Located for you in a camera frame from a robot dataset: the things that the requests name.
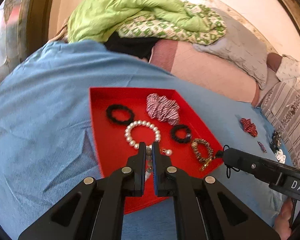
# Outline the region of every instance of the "gray pillow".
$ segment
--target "gray pillow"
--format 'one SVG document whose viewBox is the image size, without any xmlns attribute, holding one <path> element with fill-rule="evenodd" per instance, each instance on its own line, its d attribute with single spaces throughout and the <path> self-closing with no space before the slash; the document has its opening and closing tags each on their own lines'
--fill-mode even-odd
<svg viewBox="0 0 300 240">
<path fill-rule="evenodd" d="M 252 76 L 261 89 L 267 81 L 267 48 L 251 31 L 224 11 L 213 8 L 227 26 L 226 35 L 210 45 L 193 44 L 200 52 L 208 52 L 233 62 Z"/>
</svg>

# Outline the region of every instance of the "floral patterned fabric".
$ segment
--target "floral patterned fabric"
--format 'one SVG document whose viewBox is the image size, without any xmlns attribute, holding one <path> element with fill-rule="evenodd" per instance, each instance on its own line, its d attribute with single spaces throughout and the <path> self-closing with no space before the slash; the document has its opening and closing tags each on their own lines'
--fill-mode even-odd
<svg viewBox="0 0 300 240">
<path fill-rule="evenodd" d="M 281 64 L 275 75 L 280 81 L 295 90 L 300 90 L 300 62 L 290 55 L 282 55 Z"/>
<path fill-rule="evenodd" d="M 121 38 L 157 37 L 209 45 L 226 34 L 226 25 L 220 15 L 202 4 L 184 3 L 188 15 L 199 16 L 209 26 L 208 32 L 192 32 L 172 22 L 155 18 L 151 13 L 142 15 L 121 25 L 116 31 Z"/>
</svg>

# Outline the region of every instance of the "red tray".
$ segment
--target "red tray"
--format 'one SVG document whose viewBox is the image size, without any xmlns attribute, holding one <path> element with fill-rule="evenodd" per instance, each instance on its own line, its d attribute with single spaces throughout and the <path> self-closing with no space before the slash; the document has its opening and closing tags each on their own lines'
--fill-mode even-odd
<svg viewBox="0 0 300 240">
<path fill-rule="evenodd" d="M 151 119 L 146 112 L 146 97 L 151 93 L 159 96 L 165 95 L 169 99 L 176 100 L 179 104 L 180 123 L 186 124 L 192 131 L 192 138 L 206 139 L 214 153 L 222 150 L 222 146 L 206 127 L 204 122 L 189 106 L 189 104 L 175 90 L 153 89 L 153 88 L 90 88 L 90 111 L 92 119 L 93 135 L 97 149 L 97 160 L 101 174 L 109 176 L 113 171 L 123 167 L 127 163 L 128 157 L 135 155 L 137 150 L 130 147 L 124 137 L 125 126 L 117 125 L 109 121 L 106 117 L 106 109 L 112 104 L 122 104 L 129 107 L 135 113 L 135 120 L 146 120 L 155 124 L 161 132 L 160 148 L 171 149 L 170 156 L 172 164 L 186 171 L 190 176 L 203 178 L 209 172 L 222 164 L 221 159 L 213 160 L 204 170 L 199 171 L 202 166 L 192 151 L 190 143 L 181 144 L 171 139 L 170 130 L 172 128 L 167 122 L 159 122 Z M 114 111 L 117 119 L 128 119 L 127 113 Z M 131 135 L 136 142 L 144 141 L 146 145 L 152 144 L 154 133 L 146 127 L 138 126 L 131 131 Z M 207 157 L 204 146 L 198 146 L 202 156 Z M 158 198 L 154 195 L 153 176 L 145 184 L 145 193 L 140 198 L 126 198 L 125 214 L 158 203 L 165 198 Z"/>
</svg>

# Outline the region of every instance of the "pearl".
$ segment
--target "pearl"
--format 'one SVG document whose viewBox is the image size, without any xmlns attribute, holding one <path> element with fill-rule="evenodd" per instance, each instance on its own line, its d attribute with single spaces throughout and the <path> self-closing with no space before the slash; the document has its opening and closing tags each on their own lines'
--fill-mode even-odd
<svg viewBox="0 0 300 240">
<path fill-rule="evenodd" d="M 131 142 L 129 142 L 129 145 L 130 146 L 134 146 L 136 144 L 136 141 L 135 140 L 132 140 Z"/>
<path fill-rule="evenodd" d="M 146 171 L 145 180 L 149 179 L 150 175 L 151 175 L 151 173 L 149 173 L 149 172 Z"/>
<path fill-rule="evenodd" d="M 164 153 L 165 155 L 170 156 L 172 154 L 172 150 L 166 150 Z"/>
<path fill-rule="evenodd" d="M 151 151 L 151 149 L 150 149 L 149 146 L 147 146 L 146 155 L 147 156 L 151 156 L 152 155 L 152 151 Z"/>
</svg>

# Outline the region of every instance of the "small purple item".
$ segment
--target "small purple item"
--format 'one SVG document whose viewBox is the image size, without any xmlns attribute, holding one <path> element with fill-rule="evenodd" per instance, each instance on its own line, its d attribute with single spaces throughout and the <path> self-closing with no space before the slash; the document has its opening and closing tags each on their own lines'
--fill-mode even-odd
<svg viewBox="0 0 300 240">
<path fill-rule="evenodd" d="M 267 150 L 266 150 L 266 148 L 264 147 L 264 145 L 263 145 L 261 142 L 259 142 L 259 141 L 258 141 L 258 144 L 259 144 L 261 150 L 262 150 L 264 153 L 267 153 Z"/>
</svg>

